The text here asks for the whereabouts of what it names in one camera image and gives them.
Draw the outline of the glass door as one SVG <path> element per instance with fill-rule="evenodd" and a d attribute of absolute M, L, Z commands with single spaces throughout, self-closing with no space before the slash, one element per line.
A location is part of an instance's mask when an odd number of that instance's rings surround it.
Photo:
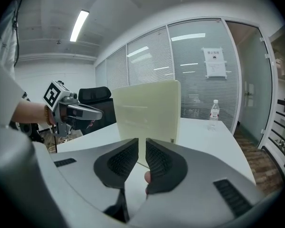
<path fill-rule="evenodd" d="M 257 147 L 265 133 L 272 101 L 270 58 L 259 29 L 237 45 L 242 74 L 240 130 Z"/>

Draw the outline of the person's white shirt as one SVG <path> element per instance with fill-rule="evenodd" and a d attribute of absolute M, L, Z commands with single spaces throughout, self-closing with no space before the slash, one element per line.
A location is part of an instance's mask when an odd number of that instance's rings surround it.
<path fill-rule="evenodd" d="M 10 127 L 12 115 L 24 91 L 15 81 L 14 59 L 16 53 L 17 0 L 12 0 L 0 18 L 0 130 L 4 140 L 30 141 L 27 135 Z"/>

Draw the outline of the long ceiling light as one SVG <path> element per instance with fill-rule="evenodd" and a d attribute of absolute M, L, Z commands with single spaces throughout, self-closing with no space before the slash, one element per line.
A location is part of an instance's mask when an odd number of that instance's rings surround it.
<path fill-rule="evenodd" d="M 73 26 L 73 30 L 72 30 L 72 33 L 70 36 L 70 42 L 76 42 L 77 41 L 80 30 L 81 30 L 85 20 L 87 19 L 88 15 L 89 15 L 89 11 L 81 10 L 79 12 L 79 15 L 76 19 L 74 26 Z"/>

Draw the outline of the black mesh office chair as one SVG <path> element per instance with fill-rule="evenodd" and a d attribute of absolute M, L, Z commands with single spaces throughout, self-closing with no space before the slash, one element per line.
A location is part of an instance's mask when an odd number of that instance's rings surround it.
<path fill-rule="evenodd" d="M 92 106 L 103 112 L 102 119 L 95 121 L 92 126 L 88 127 L 86 125 L 81 129 L 83 135 L 95 132 L 116 123 L 111 91 L 106 86 L 80 89 L 78 100 L 80 103 Z"/>

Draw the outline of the white paper notice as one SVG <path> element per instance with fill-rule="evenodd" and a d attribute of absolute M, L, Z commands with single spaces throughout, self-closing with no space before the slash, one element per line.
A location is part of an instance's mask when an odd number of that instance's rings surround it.
<path fill-rule="evenodd" d="M 223 77 L 226 79 L 227 62 L 223 56 L 223 49 L 221 47 L 203 47 L 201 50 L 203 51 L 205 58 L 204 63 L 206 65 L 206 78 Z"/>

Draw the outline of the light grey table top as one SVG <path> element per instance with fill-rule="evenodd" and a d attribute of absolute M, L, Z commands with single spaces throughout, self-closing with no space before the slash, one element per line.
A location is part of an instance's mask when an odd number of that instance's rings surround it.
<path fill-rule="evenodd" d="M 209 153 L 240 172 L 255 183 L 252 170 L 236 139 L 221 122 L 216 123 L 214 131 L 208 129 L 206 120 L 182 118 L 176 143 L 198 151 Z M 117 124 L 104 127 L 95 132 L 61 143 L 58 152 L 89 149 L 120 141 Z M 144 174 L 147 168 L 136 164 L 125 183 L 125 196 L 129 215 L 132 217 L 146 199 Z"/>

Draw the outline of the person's left forearm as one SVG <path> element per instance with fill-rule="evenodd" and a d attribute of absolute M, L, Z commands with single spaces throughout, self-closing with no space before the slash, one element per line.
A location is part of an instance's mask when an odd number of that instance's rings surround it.
<path fill-rule="evenodd" d="M 54 124 L 52 113 L 46 104 L 34 103 L 25 99 L 20 100 L 11 120 L 21 124 Z"/>

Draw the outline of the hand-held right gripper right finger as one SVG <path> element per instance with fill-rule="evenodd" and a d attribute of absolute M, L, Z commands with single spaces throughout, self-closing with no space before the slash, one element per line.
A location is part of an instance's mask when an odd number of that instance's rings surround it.
<path fill-rule="evenodd" d="M 264 213 L 264 195 L 219 158 L 148 138 L 147 199 L 136 228 L 248 228 Z"/>

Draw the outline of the pale yellow paper sheet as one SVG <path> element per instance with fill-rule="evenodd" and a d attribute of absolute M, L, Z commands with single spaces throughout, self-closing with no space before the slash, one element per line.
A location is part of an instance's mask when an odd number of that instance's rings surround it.
<path fill-rule="evenodd" d="M 112 91 L 120 138 L 139 139 L 138 163 L 147 167 L 146 139 L 176 143 L 181 117 L 181 84 L 165 80 Z"/>

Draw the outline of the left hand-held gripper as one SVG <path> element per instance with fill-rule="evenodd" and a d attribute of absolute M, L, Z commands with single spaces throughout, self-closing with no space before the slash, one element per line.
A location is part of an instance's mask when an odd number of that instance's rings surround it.
<path fill-rule="evenodd" d="M 48 86 L 43 100 L 52 112 L 56 126 L 54 135 L 58 137 L 67 137 L 72 128 L 86 129 L 92 121 L 103 117 L 101 110 L 79 103 L 76 93 L 55 80 Z"/>

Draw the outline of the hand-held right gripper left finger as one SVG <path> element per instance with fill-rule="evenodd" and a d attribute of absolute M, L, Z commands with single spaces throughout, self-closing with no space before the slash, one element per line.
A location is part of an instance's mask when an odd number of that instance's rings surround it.
<path fill-rule="evenodd" d="M 132 228 L 125 181 L 138 160 L 138 139 L 50 154 L 34 144 L 43 181 L 67 228 Z"/>

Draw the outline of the person's right hand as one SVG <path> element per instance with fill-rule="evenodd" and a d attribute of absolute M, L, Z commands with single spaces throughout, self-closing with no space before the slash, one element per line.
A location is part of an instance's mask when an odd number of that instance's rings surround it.
<path fill-rule="evenodd" d="M 145 189 L 145 193 L 148 195 L 149 192 L 148 192 L 148 187 L 149 187 L 149 184 L 151 183 L 151 173 L 150 171 L 147 171 L 145 174 L 144 174 L 144 179 L 145 181 L 147 182 L 147 187 Z"/>

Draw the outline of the clear plastic water bottle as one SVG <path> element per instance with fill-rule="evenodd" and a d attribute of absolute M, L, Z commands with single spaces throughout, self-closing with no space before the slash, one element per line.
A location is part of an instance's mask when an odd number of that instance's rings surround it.
<path fill-rule="evenodd" d="M 219 117 L 219 101 L 213 100 L 213 106 L 210 110 L 210 116 L 209 116 L 209 123 L 208 123 L 208 130 L 214 131 L 216 128 L 216 124 L 218 122 Z"/>

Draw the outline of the black metal railing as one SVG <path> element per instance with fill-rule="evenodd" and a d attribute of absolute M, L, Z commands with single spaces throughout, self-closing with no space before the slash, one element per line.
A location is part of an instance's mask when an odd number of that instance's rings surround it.
<path fill-rule="evenodd" d="M 285 98 L 279 99 L 277 106 L 270 134 L 262 150 L 269 155 L 285 182 Z"/>

